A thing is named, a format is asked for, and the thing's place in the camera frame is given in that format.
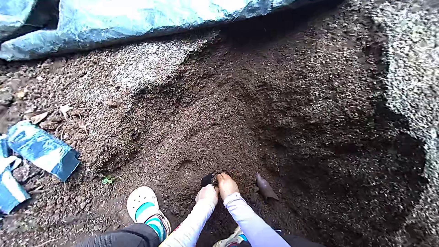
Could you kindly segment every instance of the white sleeve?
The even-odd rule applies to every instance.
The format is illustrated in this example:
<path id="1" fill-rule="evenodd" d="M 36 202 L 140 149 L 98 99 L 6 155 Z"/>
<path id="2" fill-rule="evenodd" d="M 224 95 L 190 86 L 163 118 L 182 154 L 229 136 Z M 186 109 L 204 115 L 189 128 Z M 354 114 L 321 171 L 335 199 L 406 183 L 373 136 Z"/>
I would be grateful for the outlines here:
<path id="1" fill-rule="evenodd" d="M 201 199 L 186 219 L 160 244 L 160 247 L 194 247 L 204 224 L 209 219 L 215 205 Z"/>
<path id="2" fill-rule="evenodd" d="M 233 193 L 224 200 L 233 219 L 238 223 L 252 247 L 290 247 L 252 208 L 247 205 L 240 193 Z"/>

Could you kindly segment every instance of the green seedling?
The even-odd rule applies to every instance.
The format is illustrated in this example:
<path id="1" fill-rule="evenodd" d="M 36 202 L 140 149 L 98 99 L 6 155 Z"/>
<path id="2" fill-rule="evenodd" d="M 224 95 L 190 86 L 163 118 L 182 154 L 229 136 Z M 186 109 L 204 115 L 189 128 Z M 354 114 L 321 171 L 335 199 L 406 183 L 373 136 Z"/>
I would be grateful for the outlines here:
<path id="1" fill-rule="evenodd" d="M 106 176 L 103 180 L 102 180 L 102 184 L 109 184 L 109 185 L 112 185 L 113 183 L 114 183 L 114 181 L 115 181 L 115 177 L 112 177 L 112 176 Z"/>

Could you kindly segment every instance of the dark soil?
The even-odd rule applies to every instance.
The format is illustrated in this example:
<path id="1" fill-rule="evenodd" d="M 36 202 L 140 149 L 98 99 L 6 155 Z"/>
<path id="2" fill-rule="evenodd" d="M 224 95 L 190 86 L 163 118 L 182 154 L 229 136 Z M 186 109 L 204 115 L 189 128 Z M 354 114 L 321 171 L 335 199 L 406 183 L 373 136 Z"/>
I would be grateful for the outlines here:
<path id="1" fill-rule="evenodd" d="M 141 185 L 155 190 L 175 228 L 202 177 L 225 171 L 248 204 L 286 234 L 328 247 L 392 246 L 426 181 L 422 143 L 400 131 L 405 120 L 383 106 L 384 42 L 349 4 L 224 26 L 166 85 L 135 96 L 137 110 L 122 123 L 133 130 L 126 139 L 134 149 L 123 156 L 130 160 L 115 155 L 101 167 L 118 177 L 117 186 L 86 195 L 99 181 L 74 174 L 64 190 L 82 206 L 63 211 L 84 212 L 47 217 L 41 231 L 78 240 L 84 227 L 127 225 L 126 197 Z M 258 193 L 256 172 L 279 201 Z M 235 226 L 220 202 L 198 245 L 227 238 Z"/>

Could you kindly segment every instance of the teal striped sock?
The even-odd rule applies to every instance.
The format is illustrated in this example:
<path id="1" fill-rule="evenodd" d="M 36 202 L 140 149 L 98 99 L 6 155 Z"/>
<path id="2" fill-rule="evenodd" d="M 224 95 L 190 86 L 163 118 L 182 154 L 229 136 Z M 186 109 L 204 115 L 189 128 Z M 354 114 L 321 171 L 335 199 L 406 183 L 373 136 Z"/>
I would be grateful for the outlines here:
<path id="1" fill-rule="evenodd" d="M 160 238 L 160 242 L 163 242 L 165 240 L 165 228 L 163 227 L 162 221 L 157 217 L 151 217 L 149 218 L 145 224 L 150 226 L 155 233 L 157 233 L 158 238 Z"/>
<path id="2" fill-rule="evenodd" d="M 145 211 L 145 209 L 151 206 L 154 206 L 154 204 L 151 202 L 142 204 L 136 211 L 136 219 L 139 217 L 139 215 L 143 213 L 143 211 Z M 160 242 L 163 242 L 163 240 L 165 240 L 166 238 L 165 227 L 163 226 L 162 221 L 158 217 L 156 217 L 156 215 L 149 218 L 145 222 L 145 224 L 150 226 L 155 231 L 155 233 L 157 233 Z"/>

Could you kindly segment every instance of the hand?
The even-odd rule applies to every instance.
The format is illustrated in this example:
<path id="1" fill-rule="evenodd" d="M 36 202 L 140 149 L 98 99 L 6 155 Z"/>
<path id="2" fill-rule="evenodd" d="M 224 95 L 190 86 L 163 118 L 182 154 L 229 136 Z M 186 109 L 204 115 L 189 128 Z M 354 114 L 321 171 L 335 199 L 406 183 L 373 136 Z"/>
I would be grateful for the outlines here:
<path id="1" fill-rule="evenodd" d="M 195 202 L 198 202 L 201 199 L 207 199 L 209 202 L 212 202 L 215 206 L 218 203 L 218 187 L 213 187 L 212 184 L 206 185 L 198 192 L 195 197 Z"/>
<path id="2" fill-rule="evenodd" d="M 219 193 L 221 194 L 221 198 L 223 199 L 223 201 L 229 195 L 235 192 L 239 193 L 238 185 L 229 175 L 223 172 L 221 174 L 218 174 L 216 176 L 216 179 L 218 180 Z"/>

